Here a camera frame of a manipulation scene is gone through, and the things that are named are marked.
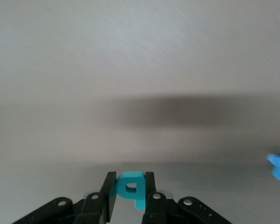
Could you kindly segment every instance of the teal letter p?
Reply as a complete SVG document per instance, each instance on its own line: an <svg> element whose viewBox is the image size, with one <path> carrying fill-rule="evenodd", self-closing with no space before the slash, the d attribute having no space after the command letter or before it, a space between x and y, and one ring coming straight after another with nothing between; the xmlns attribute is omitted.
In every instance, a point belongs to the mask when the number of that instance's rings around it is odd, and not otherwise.
<svg viewBox="0 0 280 224"><path fill-rule="evenodd" d="M135 183L136 187L128 187L130 183ZM145 174L143 172L122 173L117 179L116 191L123 198L135 200L136 209L145 209Z"/></svg>

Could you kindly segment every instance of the gray surface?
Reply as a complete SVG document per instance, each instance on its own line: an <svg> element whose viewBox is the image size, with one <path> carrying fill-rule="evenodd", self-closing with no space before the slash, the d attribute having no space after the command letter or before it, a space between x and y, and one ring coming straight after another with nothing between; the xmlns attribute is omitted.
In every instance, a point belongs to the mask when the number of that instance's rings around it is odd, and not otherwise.
<svg viewBox="0 0 280 224"><path fill-rule="evenodd" d="M269 152L280 0L0 1L0 224L134 168L234 223L280 223ZM114 223L140 221L130 205Z"/></svg>

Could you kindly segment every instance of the gray background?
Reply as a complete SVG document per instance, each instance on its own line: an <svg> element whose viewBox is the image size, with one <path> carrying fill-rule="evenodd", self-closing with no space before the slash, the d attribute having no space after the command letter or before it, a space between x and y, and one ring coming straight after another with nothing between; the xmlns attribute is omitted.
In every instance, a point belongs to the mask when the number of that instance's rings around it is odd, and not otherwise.
<svg viewBox="0 0 280 224"><path fill-rule="evenodd" d="M0 1L0 224L154 171L279 223L280 1ZM118 197L112 223L143 211Z"/></svg>

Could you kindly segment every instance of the silver screw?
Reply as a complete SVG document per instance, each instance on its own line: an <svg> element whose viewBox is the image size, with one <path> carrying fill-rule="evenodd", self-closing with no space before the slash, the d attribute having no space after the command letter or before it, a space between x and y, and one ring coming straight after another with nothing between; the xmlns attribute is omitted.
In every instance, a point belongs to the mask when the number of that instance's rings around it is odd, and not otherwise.
<svg viewBox="0 0 280 224"><path fill-rule="evenodd" d="M93 195L93 196L91 196L91 199L92 199L92 200L98 199L98 195Z"/></svg>
<svg viewBox="0 0 280 224"><path fill-rule="evenodd" d="M154 198L154 199L160 199L160 198L161 198L161 195L160 195L160 194L154 194L154 195L153 195L153 198Z"/></svg>
<svg viewBox="0 0 280 224"><path fill-rule="evenodd" d="M64 206L66 204L66 201L61 201L58 203L58 206Z"/></svg>
<svg viewBox="0 0 280 224"><path fill-rule="evenodd" d="M188 206L190 206L190 205L193 204L192 201L191 201L190 199L185 199L185 200L183 201L183 203L184 203L185 205L188 205Z"/></svg>

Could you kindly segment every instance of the teal letter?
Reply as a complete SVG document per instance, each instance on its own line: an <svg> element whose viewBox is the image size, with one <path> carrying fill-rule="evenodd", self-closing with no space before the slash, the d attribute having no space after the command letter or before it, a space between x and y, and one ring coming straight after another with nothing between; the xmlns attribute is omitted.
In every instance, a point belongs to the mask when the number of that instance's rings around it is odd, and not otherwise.
<svg viewBox="0 0 280 224"><path fill-rule="evenodd" d="M128 187L130 183L135 183L136 187ZM145 209L145 174L143 172L129 171L122 173L117 179L116 191L125 199L135 200L136 209Z"/></svg>

